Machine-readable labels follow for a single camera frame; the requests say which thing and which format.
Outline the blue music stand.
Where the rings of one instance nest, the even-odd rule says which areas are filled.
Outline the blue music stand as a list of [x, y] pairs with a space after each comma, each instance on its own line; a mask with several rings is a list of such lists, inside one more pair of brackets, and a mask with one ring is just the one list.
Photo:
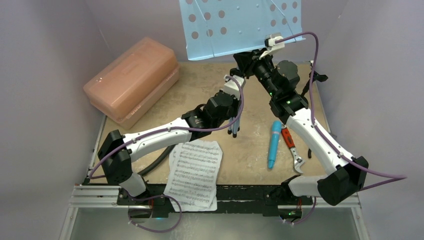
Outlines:
[[[190, 61], [266, 49], [264, 41], [273, 34], [281, 34], [284, 43], [302, 37], [301, 26], [289, 22], [300, 18], [300, 8], [281, 9], [279, 0], [182, 0], [179, 4]], [[240, 118], [228, 127], [233, 135]]]

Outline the black microphone desk stand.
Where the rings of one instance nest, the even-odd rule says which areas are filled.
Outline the black microphone desk stand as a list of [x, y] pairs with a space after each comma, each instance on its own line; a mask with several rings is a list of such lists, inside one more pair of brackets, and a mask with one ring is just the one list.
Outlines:
[[[312, 75], [312, 82], [313, 83], [314, 82], [321, 82], [322, 83], [322, 82], [325, 82], [325, 81], [328, 80], [328, 76], [327, 75], [325, 75], [325, 74], [319, 74], [315, 70], [314, 71], [311, 71], [309, 73], [309, 75]], [[306, 84], [304, 85], [301, 93], [296, 93], [296, 95], [307, 102], [308, 100], [306, 99], [305, 95], [309, 92], [309, 90], [310, 90], [310, 78], [308, 78], [308, 80], [307, 80]]]

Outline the sheet music top page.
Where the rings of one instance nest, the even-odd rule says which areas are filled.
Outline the sheet music top page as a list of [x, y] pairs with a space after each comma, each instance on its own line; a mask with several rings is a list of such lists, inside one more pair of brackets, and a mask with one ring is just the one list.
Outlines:
[[217, 178], [223, 151], [217, 141], [194, 140], [174, 147], [176, 158], [170, 168], [164, 194], [174, 198], [175, 211], [182, 211], [177, 201], [209, 207], [217, 197]]

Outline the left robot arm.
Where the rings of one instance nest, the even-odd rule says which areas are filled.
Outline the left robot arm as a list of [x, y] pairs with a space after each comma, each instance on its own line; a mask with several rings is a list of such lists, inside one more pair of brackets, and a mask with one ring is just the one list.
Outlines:
[[225, 84], [204, 104], [162, 126], [136, 133], [113, 130], [106, 135], [97, 157], [109, 185], [120, 186], [138, 205], [146, 203], [149, 191], [143, 177], [132, 170], [132, 163], [154, 151], [188, 143], [214, 131], [228, 128], [241, 117], [244, 107], [243, 77], [226, 75]]

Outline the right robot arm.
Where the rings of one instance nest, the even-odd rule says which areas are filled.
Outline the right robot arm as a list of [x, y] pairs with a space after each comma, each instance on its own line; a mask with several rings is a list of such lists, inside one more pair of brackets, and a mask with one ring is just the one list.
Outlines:
[[281, 184], [280, 196], [288, 204], [302, 196], [321, 197], [336, 206], [360, 191], [366, 180], [368, 161], [344, 149], [312, 115], [311, 103], [298, 94], [298, 66], [288, 60], [274, 65], [264, 50], [233, 55], [237, 67], [230, 70], [238, 77], [255, 76], [270, 95], [270, 109], [275, 117], [293, 130], [311, 149], [324, 168], [325, 175], [295, 175]]

